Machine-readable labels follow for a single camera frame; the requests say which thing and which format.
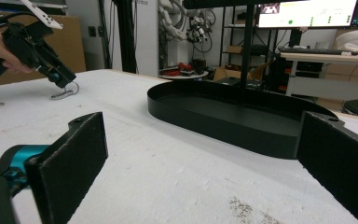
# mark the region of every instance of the black tray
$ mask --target black tray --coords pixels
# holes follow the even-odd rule
[[[295,159],[303,111],[337,118],[293,97],[212,82],[167,82],[148,92],[157,119],[270,157]]]

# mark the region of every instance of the white table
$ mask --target white table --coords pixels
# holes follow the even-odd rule
[[[281,53],[281,57],[285,58],[287,61],[293,61],[286,95],[299,94],[338,100],[358,99],[358,82],[296,76],[298,62],[358,64],[358,55],[341,56]]]
[[[46,79],[0,86],[0,157],[50,145],[77,117],[103,111],[109,158],[71,223],[358,223],[298,161],[273,159],[152,117],[146,92],[166,81],[97,70],[60,101]],[[340,117],[358,132],[358,119]],[[32,192],[14,198],[38,223]]]

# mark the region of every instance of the shelving unit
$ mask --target shelving unit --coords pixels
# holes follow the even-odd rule
[[[226,29],[229,29],[230,35],[229,35],[229,45],[233,46],[233,40],[234,40],[234,30],[238,29],[238,30],[243,30],[246,28],[246,26],[244,24],[235,24],[235,10],[236,7],[232,7],[233,8],[233,13],[232,13],[232,18],[231,18],[231,24],[227,24],[226,22],[226,13],[227,13],[227,8],[224,7],[223,8],[223,21],[222,21],[222,36],[220,39],[220,58],[219,58],[219,66],[222,65],[222,61],[223,61],[223,55],[224,54],[228,54],[228,62],[231,63],[231,59],[233,55],[241,55],[241,53],[233,53],[233,52],[227,52],[226,50],[224,50],[224,44],[225,44],[225,38],[224,38],[224,33]],[[265,60],[264,62],[266,63],[269,60],[269,48],[270,48],[270,43],[272,40],[272,30],[268,30],[268,41],[267,44],[252,44],[251,46],[251,52],[250,55],[251,56],[264,56]]]

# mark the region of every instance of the white desk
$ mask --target white desk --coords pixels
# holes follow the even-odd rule
[[[338,100],[358,99],[358,82],[296,76],[298,62],[358,64],[358,55],[281,53],[281,57],[293,61],[286,95],[299,94]]]
[[[155,119],[146,92],[163,79],[99,70],[80,92],[50,101],[46,79],[0,86],[0,157],[50,145],[67,123],[103,111],[109,158],[71,223],[358,223],[298,161],[265,157]],[[358,119],[341,117],[358,131]],[[14,198],[38,223],[30,190]]]

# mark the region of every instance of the oval black tray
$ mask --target oval black tray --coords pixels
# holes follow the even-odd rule
[[[157,119],[270,157],[295,159],[303,111],[337,118],[316,104],[275,93],[204,82],[152,87],[148,110]]]

